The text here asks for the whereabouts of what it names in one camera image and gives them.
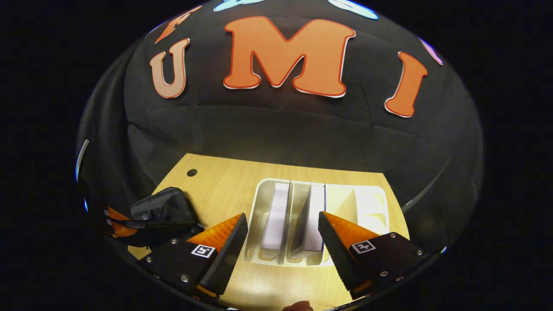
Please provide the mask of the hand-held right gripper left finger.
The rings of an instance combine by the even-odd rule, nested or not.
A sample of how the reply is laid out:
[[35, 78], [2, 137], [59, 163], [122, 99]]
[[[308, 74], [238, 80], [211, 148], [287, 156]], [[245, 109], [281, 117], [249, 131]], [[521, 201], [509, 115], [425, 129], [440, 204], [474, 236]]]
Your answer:
[[167, 237], [138, 260], [145, 272], [191, 298], [216, 300], [229, 285], [248, 234], [245, 214], [208, 229], [165, 227]]

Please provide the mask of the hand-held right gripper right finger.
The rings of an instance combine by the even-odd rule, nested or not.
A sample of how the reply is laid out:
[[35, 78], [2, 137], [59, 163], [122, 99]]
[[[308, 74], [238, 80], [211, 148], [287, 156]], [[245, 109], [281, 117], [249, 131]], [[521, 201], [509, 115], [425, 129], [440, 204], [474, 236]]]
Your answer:
[[426, 262], [426, 252], [399, 233], [380, 235], [326, 211], [318, 231], [352, 299], [381, 293]]

